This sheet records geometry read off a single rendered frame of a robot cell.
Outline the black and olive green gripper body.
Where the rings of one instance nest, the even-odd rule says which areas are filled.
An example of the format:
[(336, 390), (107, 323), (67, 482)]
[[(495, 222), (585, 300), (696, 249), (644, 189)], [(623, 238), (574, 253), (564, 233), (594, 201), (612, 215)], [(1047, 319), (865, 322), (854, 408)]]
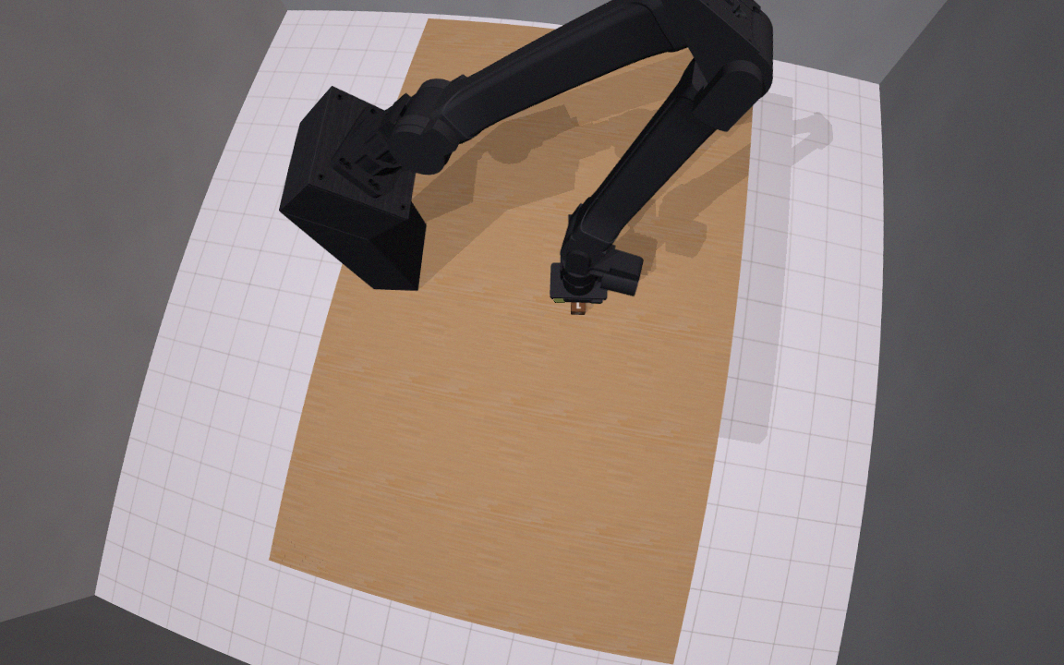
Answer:
[[(594, 278), (596, 281), (596, 277)], [(600, 282), (591, 282), (584, 286), (575, 286), (567, 283), (564, 273), (559, 273), (559, 262), (550, 263), (550, 299), (564, 298), (564, 302), (573, 303), (602, 303), (606, 300), (608, 290), (600, 289)]]

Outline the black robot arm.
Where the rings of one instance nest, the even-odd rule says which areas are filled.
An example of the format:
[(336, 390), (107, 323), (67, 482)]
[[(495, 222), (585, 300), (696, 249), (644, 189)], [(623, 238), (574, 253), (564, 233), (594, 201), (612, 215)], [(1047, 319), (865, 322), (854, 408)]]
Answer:
[(368, 105), (331, 168), (376, 199), (402, 167), (438, 174), (459, 144), (486, 127), (687, 47), (694, 59), (683, 78), (603, 184), (567, 214), (559, 251), (561, 281), (564, 273), (567, 283), (584, 286), (598, 277), (600, 289), (635, 297), (645, 260), (612, 243), (715, 130), (727, 132), (771, 89), (774, 27), (755, 0), (611, 0), (484, 70), (426, 80), (384, 111)]

